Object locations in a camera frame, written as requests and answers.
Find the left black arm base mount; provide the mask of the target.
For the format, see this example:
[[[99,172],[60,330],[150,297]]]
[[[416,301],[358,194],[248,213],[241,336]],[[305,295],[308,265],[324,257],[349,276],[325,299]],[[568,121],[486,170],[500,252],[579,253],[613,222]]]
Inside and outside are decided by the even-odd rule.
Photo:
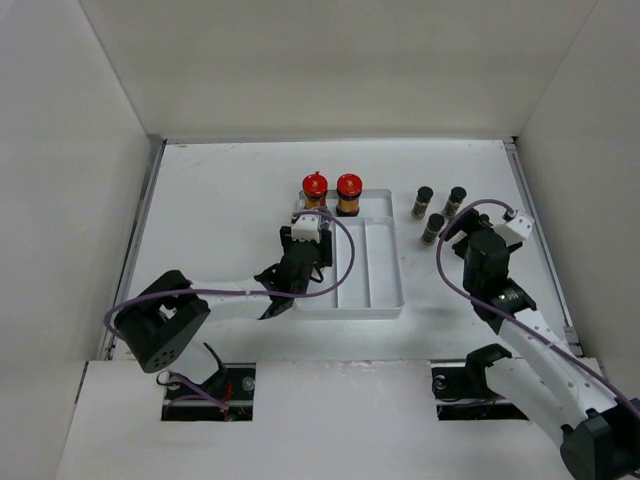
[[[159,373],[156,385],[164,389],[163,422],[249,422],[253,420],[257,367],[255,363],[228,363],[207,342],[187,351],[188,360],[204,360],[199,379],[173,369]]]

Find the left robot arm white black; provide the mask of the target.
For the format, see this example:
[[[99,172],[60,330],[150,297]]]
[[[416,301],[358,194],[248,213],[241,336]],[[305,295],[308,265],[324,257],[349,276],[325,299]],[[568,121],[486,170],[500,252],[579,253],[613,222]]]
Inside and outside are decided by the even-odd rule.
[[[143,372],[168,371],[206,399],[224,387],[220,358],[211,343],[197,338],[207,320],[267,320],[297,299],[308,297],[311,283],[324,280],[333,265],[332,231],[322,221],[305,226],[304,216],[280,229],[283,256],[245,281],[195,286],[179,270],[169,270],[139,296],[106,315],[106,324],[124,341]]]

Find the dark spice bottle black cap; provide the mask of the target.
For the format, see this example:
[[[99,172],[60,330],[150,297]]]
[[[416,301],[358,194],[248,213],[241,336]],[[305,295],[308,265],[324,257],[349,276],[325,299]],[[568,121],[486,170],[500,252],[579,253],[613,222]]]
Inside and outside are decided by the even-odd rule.
[[[429,186],[421,186],[418,188],[411,216],[416,220],[421,220],[426,215],[426,211],[433,197],[433,189]]]

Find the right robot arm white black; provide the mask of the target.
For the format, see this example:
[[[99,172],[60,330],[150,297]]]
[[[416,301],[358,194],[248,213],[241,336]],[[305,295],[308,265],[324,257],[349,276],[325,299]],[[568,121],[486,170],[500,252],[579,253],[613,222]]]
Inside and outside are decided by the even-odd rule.
[[[639,401],[626,397],[580,360],[553,332],[533,298],[509,275],[513,252],[533,229],[532,219],[510,206],[492,224],[473,202],[441,233],[463,259],[455,293],[501,338],[467,355],[441,399],[500,396],[556,445],[575,479],[621,479],[639,474]]]

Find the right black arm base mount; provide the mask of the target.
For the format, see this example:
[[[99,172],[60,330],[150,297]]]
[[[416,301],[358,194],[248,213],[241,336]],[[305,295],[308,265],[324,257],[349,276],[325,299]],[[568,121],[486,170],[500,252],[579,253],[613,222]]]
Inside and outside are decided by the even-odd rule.
[[[492,391],[486,370],[498,360],[513,355],[499,344],[490,344],[469,353],[463,363],[436,363],[431,366],[431,390],[440,421],[527,420],[517,407]]]

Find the red lid sauce jar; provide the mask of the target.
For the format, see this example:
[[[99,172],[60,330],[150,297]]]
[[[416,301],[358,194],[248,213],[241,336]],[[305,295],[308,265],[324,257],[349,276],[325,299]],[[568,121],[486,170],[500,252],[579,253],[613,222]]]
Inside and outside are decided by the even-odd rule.
[[[337,179],[336,212],[339,216],[357,216],[359,214],[362,190],[362,180],[354,173],[345,173]]]
[[[307,175],[302,180],[302,192],[306,210],[326,207],[328,181],[319,171]]]

